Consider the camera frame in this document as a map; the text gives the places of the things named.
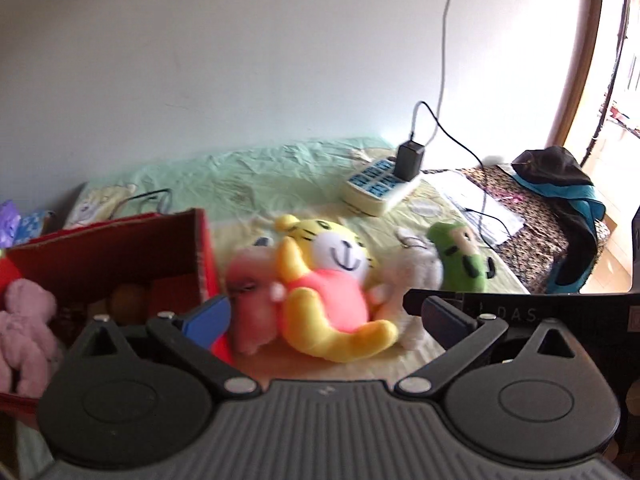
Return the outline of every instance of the power strip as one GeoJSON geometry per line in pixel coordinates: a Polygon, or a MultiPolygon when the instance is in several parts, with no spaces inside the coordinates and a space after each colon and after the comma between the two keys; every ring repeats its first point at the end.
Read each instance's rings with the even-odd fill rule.
{"type": "Polygon", "coordinates": [[[382,216],[420,185],[420,173],[405,182],[394,176],[394,167],[395,158],[374,160],[347,178],[340,196],[347,204],[366,214],[382,216]]]}

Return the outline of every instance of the blue cloth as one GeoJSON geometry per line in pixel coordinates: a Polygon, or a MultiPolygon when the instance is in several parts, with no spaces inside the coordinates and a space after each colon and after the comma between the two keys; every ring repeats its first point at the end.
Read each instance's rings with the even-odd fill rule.
{"type": "MultiPolygon", "coordinates": [[[[554,198],[565,198],[571,205],[571,207],[573,207],[578,213],[580,213],[581,216],[583,216],[589,231],[591,231],[597,243],[598,235],[596,232],[595,221],[602,220],[604,218],[606,208],[605,205],[597,199],[596,192],[593,186],[588,186],[587,184],[575,184],[572,186],[555,186],[554,184],[532,184],[524,180],[514,171],[510,171],[510,175],[521,186],[532,190],[538,195],[554,198]]],[[[569,285],[558,285],[558,272],[560,271],[560,267],[562,267],[564,259],[556,262],[549,276],[549,280],[546,286],[546,293],[563,294],[579,292],[584,283],[587,281],[589,275],[591,274],[591,271],[593,270],[596,256],[593,257],[593,260],[586,267],[585,271],[580,275],[580,277],[575,282],[570,283],[569,285]]]]}
{"type": "Polygon", "coordinates": [[[29,240],[38,238],[44,231],[47,218],[51,216],[51,211],[37,211],[28,216],[23,216],[15,232],[14,246],[25,244],[29,240]]]}

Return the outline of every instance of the tiger ear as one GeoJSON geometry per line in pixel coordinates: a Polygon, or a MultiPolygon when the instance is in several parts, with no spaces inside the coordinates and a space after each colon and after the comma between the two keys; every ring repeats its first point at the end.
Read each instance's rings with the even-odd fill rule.
{"type": "Polygon", "coordinates": [[[284,232],[291,229],[295,224],[300,222],[298,218],[293,215],[283,215],[276,219],[275,227],[276,231],[284,232]]]}

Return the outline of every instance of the black cable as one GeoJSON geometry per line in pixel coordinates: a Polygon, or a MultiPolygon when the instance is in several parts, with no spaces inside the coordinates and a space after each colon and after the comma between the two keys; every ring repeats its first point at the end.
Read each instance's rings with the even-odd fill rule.
{"type": "MultiPolygon", "coordinates": [[[[511,237],[511,236],[512,236],[512,235],[511,235],[511,233],[509,232],[509,229],[508,229],[508,228],[507,228],[507,226],[505,225],[505,223],[504,223],[502,220],[500,220],[498,217],[495,217],[495,216],[493,216],[493,215],[489,215],[489,213],[482,213],[482,212],[480,212],[480,211],[476,211],[475,209],[471,209],[471,208],[469,208],[469,207],[465,208],[465,211],[469,211],[470,213],[476,213],[476,214],[479,214],[479,215],[487,216],[487,217],[489,217],[489,218],[493,218],[494,220],[497,220],[498,222],[500,222],[500,223],[502,224],[502,227],[504,227],[504,230],[507,232],[507,234],[509,235],[509,237],[511,237]]],[[[486,239],[485,239],[482,235],[480,235],[480,237],[482,238],[482,241],[483,241],[485,244],[487,244],[487,246],[488,246],[490,249],[492,249],[492,250],[494,250],[494,251],[495,251],[495,249],[494,249],[493,247],[491,247],[491,244],[490,244],[489,242],[487,242],[487,241],[486,241],[486,239]]],[[[522,278],[526,278],[526,276],[525,276],[525,275],[523,274],[523,272],[522,272],[522,266],[520,265],[520,257],[518,256],[518,251],[513,251],[513,255],[514,255],[514,256],[515,256],[515,258],[516,258],[516,268],[517,268],[518,274],[520,275],[520,277],[522,277],[522,278]]]]}
{"type": "Polygon", "coordinates": [[[168,214],[174,202],[174,192],[170,188],[165,187],[164,189],[156,189],[155,191],[149,191],[136,196],[130,196],[129,198],[121,200],[120,202],[118,202],[118,205],[113,209],[108,219],[113,220],[116,214],[122,208],[122,206],[124,206],[127,202],[132,202],[133,200],[145,198],[145,200],[141,201],[141,203],[138,205],[138,214],[141,214],[142,208],[145,206],[145,204],[150,200],[156,200],[158,198],[158,195],[161,193],[163,193],[164,195],[159,200],[157,211],[160,214],[168,214]]]}
{"type": "MultiPolygon", "coordinates": [[[[449,139],[453,140],[453,142],[455,142],[458,146],[460,146],[460,148],[463,148],[464,150],[467,150],[469,153],[471,153],[471,155],[473,155],[475,160],[478,161],[478,164],[480,165],[480,169],[482,170],[482,175],[484,176],[484,189],[483,189],[484,194],[482,195],[482,207],[480,209],[480,211],[481,211],[480,214],[481,215],[486,215],[485,212],[484,212],[484,208],[486,207],[486,195],[487,195],[486,188],[489,186],[489,179],[488,179],[488,177],[486,175],[486,169],[484,168],[484,164],[482,163],[482,160],[480,160],[480,157],[478,157],[468,147],[466,147],[464,144],[462,144],[462,142],[460,142],[459,140],[456,140],[453,136],[449,135],[448,131],[445,130],[442,127],[442,124],[440,124],[440,121],[436,117],[436,114],[433,113],[433,110],[431,110],[431,107],[425,101],[418,101],[414,106],[414,116],[413,116],[413,119],[412,119],[412,122],[411,122],[411,134],[409,135],[409,140],[414,140],[415,119],[416,119],[416,117],[418,115],[418,108],[420,108],[420,105],[425,105],[427,107],[427,110],[431,114],[431,117],[433,117],[433,120],[436,121],[436,124],[438,125],[439,129],[442,130],[443,134],[445,134],[447,137],[449,137],[449,139]]],[[[478,219],[478,234],[480,235],[480,237],[482,238],[484,243],[486,243],[486,241],[484,240],[484,237],[482,236],[482,216],[478,219]]]]}

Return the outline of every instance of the power adapter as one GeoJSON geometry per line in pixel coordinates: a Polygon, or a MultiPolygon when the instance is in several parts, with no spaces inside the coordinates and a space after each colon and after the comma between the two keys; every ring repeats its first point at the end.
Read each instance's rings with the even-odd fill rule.
{"type": "Polygon", "coordinates": [[[409,139],[407,142],[400,144],[396,154],[394,176],[405,182],[412,181],[420,173],[423,156],[424,146],[414,140],[409,139]]]}

